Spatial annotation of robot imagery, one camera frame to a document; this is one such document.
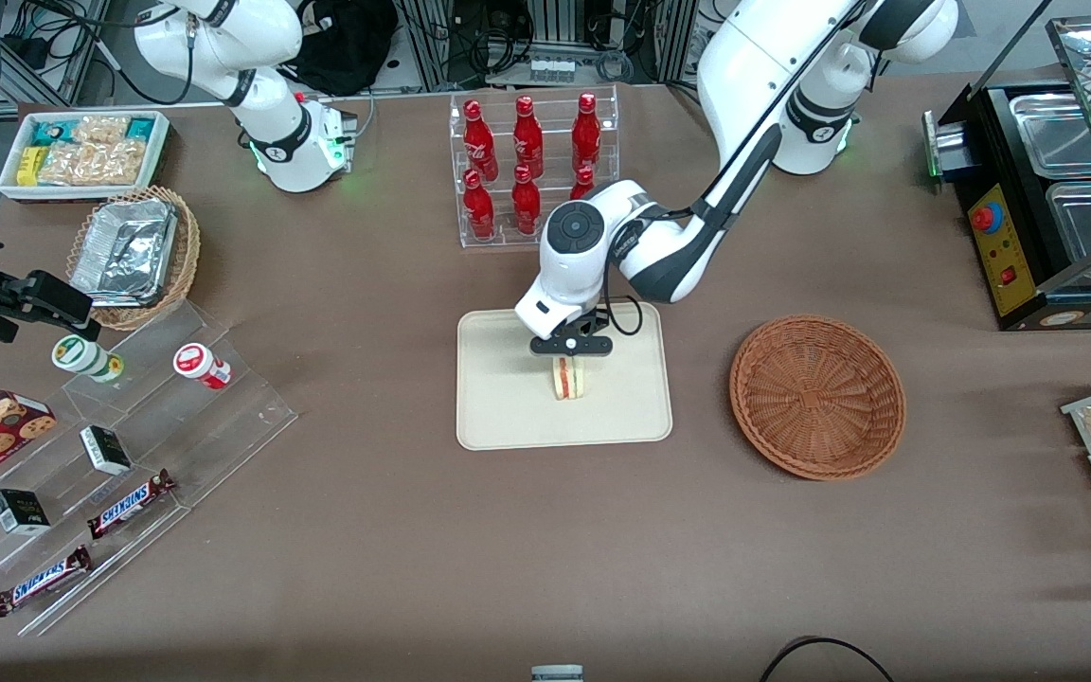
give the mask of coca-cola bottle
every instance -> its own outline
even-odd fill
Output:
[[[516,186],[512,188],[512,206],[516,208],[516,229],[524,236],[537,234],[537,219],[542,215],[542,194],[533,183],[527,165],[516,167]]]
[[[584,199],[584,194],[592,190],[592,167],[583,167],[575,171],[575,187],[571,189],[571,200]]]
[[[533,98],[516,97],[516,128],[512,130],[516,146],[516,163],[527,165],[533,177],[546,171],[546,151],[542,146],[542,124],[533,116]]]
[[[491,194],[482,187],[482,178],[476,169],[466,169],[463,180],[466,182],[463,204],[466,205],[470,231],[473,232],[473,239],[489,241],[494,237],[494,204],[491,203]]]
[[[583,167],[597,168],[600,160],[600,119],[597,118],[597,96],[579,95],[579,116],[571,129],[571,165],[576,172]]]
[[[494,160],[494,135],[482,120],[482,107],[476,99],[463,105],[466,112],[466,155],[470,167],[482,174],[482,180],[494,182],[499,177],[499,161]]]

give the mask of small black box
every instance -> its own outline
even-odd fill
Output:
[[[14,535],[41,535],[51,524],[35,492],[0,489],[0,523]]]
[[[133,463],[129,462],[120,438],[104,427],[86,427],[79,433],[83,438],[83,450],[91,457],[91,466],[112,476],[129,474]]]

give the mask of robotic arm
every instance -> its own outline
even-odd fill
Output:
[[[299,103],[273,68],[298,56],[302,46],[302,25],[289,3],[172,0],[143,12],[139,22],[172,8],[179,11],[164,21],[134,27],[139,50],[159,72],[181,81],[190,77],[229,107],[273,184],[309,191],[347,171],[351,139],[341,113],[322,104]],[[116,57],[107,50],[104,56],[120,69]]]
[[[231,108],[278,189],[312,190],[347,169],[341,113],[299,103],[272,68],[298,55],[302,39],[298,14],[284,0],[176,0],[140,14],[133,33],[148,63],[190,77]],[[91,299],[56,276],[34,271],[17,279],[0,272],[0,342],[16,335],[8,319],[56,324],[95,340],[99,325],[89,312]]]
[[[853,43],[883,58],[922,60],[957,24],[957,0],[742,0],[697,73],[719,174],[683,212],[664,211],[631,180],[555,208],[542,234],[541,273],[516,303],[537,336],[532,352],[611,352],[611,340],[595,333],[609,323],[598,304],[612,263],[648,301],[687,297],[770,164],[817,172],[835,158],[871,73],[867,52]],[[690,217],[684,227],[681,217]]]

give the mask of glass display case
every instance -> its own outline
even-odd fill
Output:
[[[1091,328],[1091,16],[1044,0],[936,119],[1000,328]]]

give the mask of brown wicker basket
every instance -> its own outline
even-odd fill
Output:
[[[760,454],[817,480],[870,474],[895,452],[907,418],[882,348],[815,315],[775,320],[746,337],[731,366],[731,406]]]
[[[95,212],[109,203],[140,202],[142,199],[163,199],[164,202],[175,204],[179,211],[179,222],[175,230],[175,246],[170,251],[166,292],[159,302],[148,308],[92,308],[91,318],[93,320],[104,326],[118,328],[120,332],[132,332],[140,325],[146,324],[147,320],[159,314],[165,308],[187,298],[188,290],[191,289],[191,280],[196,276],[196,259],[200,258],[200,227],[196,225],[196,216],[191,215],[188,204],[173,191],[163,189],[163,187],[147,187],[145,190],[130,191],[130,193],[121,194],[120,198],[112,198],[108,202],[99,204]],[[74,249],[70,250],[70,255],[65,259],[67,279],[74,275],[74,266],[79,263],[79,254],[83,251],[83,239],[86,239],[91,217],[95,216],[95,212],[91,212],[87,219],[83,220],[83,229],[79,229],[79,235],[74,238]]]

